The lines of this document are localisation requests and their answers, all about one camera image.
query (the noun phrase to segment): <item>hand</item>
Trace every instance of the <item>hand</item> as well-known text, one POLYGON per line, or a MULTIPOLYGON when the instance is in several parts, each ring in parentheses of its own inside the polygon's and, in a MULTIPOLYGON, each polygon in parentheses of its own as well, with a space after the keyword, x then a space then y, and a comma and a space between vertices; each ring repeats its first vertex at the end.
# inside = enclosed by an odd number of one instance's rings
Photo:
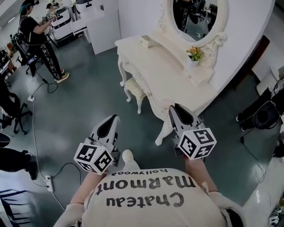
POLYGON ((51 20, 52 22, 56 21, 56 16, 52 17, 50 20, 51 20))

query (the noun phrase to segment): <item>gray floor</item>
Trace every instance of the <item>gray floor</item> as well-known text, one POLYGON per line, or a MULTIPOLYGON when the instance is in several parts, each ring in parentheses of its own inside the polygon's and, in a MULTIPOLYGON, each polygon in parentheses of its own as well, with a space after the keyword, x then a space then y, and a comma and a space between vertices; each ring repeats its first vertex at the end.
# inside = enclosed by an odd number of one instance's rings
MULTIPOLYGON (((73 162, 79 143, 90 134, 96 123, 112 114, 121 118, 116 145, 121 151, 131 149, 141 168, 184 169, 183 158, 174 156, 171 143, 174 134, 167 137, 161 146, 155 145, 162 121, 154 116, 148 100, 145 99, 142 104, 141 115, 137 114, 134 99, 131 103, 126 102, 126 95, 119 85, 121 76, 115 48, 95 56, 90 44, 80 38, 56 53, 61 66, 69 70, 71 76, 59 84, 55 93, 48 94, 44 85, 36 97, 34 125, 43 175, 55 175, 66 162, 73 162)), ((22 102, 41 84, 38 76, 26 75, 25 69, 19 68, 11 77, 11 91, 17 93, 22 102)), ((52 82, 45 66, 40 67, 39 73, 52 82)), ((218 141, 206 160, 209 173, 219 191, 240 205, 246 202, 261 177, 255 160, 239 142, 244 133, 234 121, 236 114, 257 98, 255 85, 253 78, 247 77, 237 90, 226 88, 201 115, 218 141)), ((29 131, 28 135, 18 133, 9 147, 35 154, 31 117, 24 120, 24 128, 29 131)), ((255 129, 245 139, 245 144, 264 169, 271 159, 279 130, 279 125, 272 130, 255 129)), ((12 127, 4 132, 12 135, 12 127)), ((81 173, 82 177, 86 175, 84 171, 81 173)), ((25 171, 0 172, 0 180, 0 190, 29 191, 25 196, 28 196, 34 226, 51 227, 61 215, 62 209, 51 193, 33 184, 25 171)), ((40 177, 35 182, 43 185, 40 177)), ((78 170, 67 166, 53 184, 55 195, 66 206, 79 187, 78 170)))

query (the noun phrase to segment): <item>flower pot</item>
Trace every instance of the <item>flower pot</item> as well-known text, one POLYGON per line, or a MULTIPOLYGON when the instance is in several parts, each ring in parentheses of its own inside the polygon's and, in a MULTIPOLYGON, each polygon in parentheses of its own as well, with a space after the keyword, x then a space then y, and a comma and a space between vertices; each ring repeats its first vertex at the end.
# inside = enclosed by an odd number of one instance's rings
POLYGON ((190 71, 190 68, 195 67, 196 65, 198 65, 198 61, 192 61, 191 58, 189 57, 185 63, 185 69, 187 71, 190 71))

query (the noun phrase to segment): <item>white vanity table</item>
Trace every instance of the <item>white vanity table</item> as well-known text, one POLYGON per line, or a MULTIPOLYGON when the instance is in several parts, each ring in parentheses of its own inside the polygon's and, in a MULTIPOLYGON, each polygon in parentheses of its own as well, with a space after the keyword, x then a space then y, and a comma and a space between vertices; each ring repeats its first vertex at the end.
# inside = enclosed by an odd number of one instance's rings
POLYGON ((139 36, 115 42, 122 75, 120 85, 124 86, 126 82, 126 71, 131 73, 147 95, 153 113, 164 121, 156 145, 160 145, 163 138, 173 131, 168 111, 161 106, 162 100, 172 100, 199 115, 217 96, 207 82, 197 85, 190 78, 198 76, 201 80, 208 81, 212 77, 217 48, 226 40, 226 35, 222 32, 228 13, 226 0, 218 0, 218 15, 211 32, 196 42, 188 41, 192 39, 178 30, 173 16, 173 1, 175 0, 163 0, 164 11, 157 31, 148 34, 157 42, 155 46, 143 47, 139 43, 139 36), (204 56, 196 68, 185 73, 184 66, 188 59, 186 50, 192 46, 201 47, 204 56))

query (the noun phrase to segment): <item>white cable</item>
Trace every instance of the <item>white cable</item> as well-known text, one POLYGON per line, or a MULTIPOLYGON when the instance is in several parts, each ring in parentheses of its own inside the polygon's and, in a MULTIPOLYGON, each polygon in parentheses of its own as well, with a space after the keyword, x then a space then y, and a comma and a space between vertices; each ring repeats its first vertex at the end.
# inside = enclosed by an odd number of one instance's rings
POLYGON ((59 200, 55 197, 54 193, 51 192, 53 197, 55 198, 55 200, 60 204, 60 206, 62 207, 63 210, 65 210, 65 208, 62 206, 61 202, 59 202, 59 200))
MULTIPOLYGON (((37 91, 36 91, 36 94, 34 95, 34 99, 35 99, 35 100, 34 100, 34 106, 33 106, 33 109, 32 109, 32 135, 33 135, 34 141, 35 141, 35 152, 36 152, 37 168, 38 168, 38 171, 39 171, 39 173, 40 173, 42 179, 44 180, 44 182, 46 182, 45 178, 43 177, 43 175, 42 175, 41 172, 40 172, 39 161, 38 161, 38 151, 37 151, 37 147, 36 147, 36 137, 35 137, 35 127, 34 127, 34 115, 35 115, 36 95, 37 95, 37 91)), ((60 201, 55 197, 54 193, 53 193, 53 192, 51 192, 51 193, 52 193, 53 197, 55 198, 55 200, 60 204, 61 208, 62 208, 63 210, 65 210, 64 207, 62 206, 62 204, 60 203, 60 201)))
POLYGON ((34 137, 34 141, 35 141, 35 152, 36 152, 36 163, 37 163, 37 168, 38 168, 38 171, 39 171, 39 174, 41 175, 42 179, 44 180, 45 182, 45 178, 44 176, 41 174, 40 172, 40 168, 39 168, 39 160, 38 160, 38 152, 37 152, 37 147, 36 147, 36 137, 35 137, 35 127, 34 127, 34 115, 35 115, 35 103, 36 103, 36 95, 37 95, 37 92, 34 96, 34 107, 32 109, 32 135, 34 137))

